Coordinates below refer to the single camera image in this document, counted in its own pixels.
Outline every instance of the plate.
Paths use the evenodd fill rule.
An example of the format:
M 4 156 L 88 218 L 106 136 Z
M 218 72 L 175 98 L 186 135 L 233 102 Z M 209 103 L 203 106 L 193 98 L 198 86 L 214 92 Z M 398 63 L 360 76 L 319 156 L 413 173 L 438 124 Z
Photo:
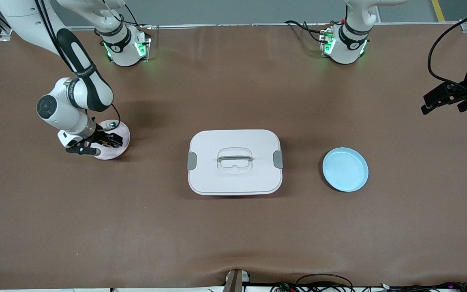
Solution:
M 324 177 L 332 187 L 343 192 L 354 192 L 368 179 L 368 166 L 360 153 L 350 148 L 329 151 L 322 164 Z

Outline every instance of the table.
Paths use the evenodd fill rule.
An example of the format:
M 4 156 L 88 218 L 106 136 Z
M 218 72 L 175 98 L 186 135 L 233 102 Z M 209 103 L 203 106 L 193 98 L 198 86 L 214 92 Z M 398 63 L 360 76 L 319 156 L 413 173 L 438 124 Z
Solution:
M 150 61 L 131 68 L 109 63 L 93 32 L 76 32 L 131 131 L 114 161 L 65 153 L 35 105 L 72 75 L 13 35 L 0 44 L 0 289 L 218 285 L 232 268 L 252 281 L 316 272 L 358 286 L 467 281 L 467 112 L 420 110 L 439 84 L 426 56 L 448 26 L 376 26 L 351 65 L 323 59 L 288 26 L 156 31 Z M 462 80 L 467 34 L 450 33 L 433 62 Z M 193 193 L 193 135 L 244 128 L 279 136 L 280 189 Z M 320 175 L 339 146 L 369 165 L 355 193 Z

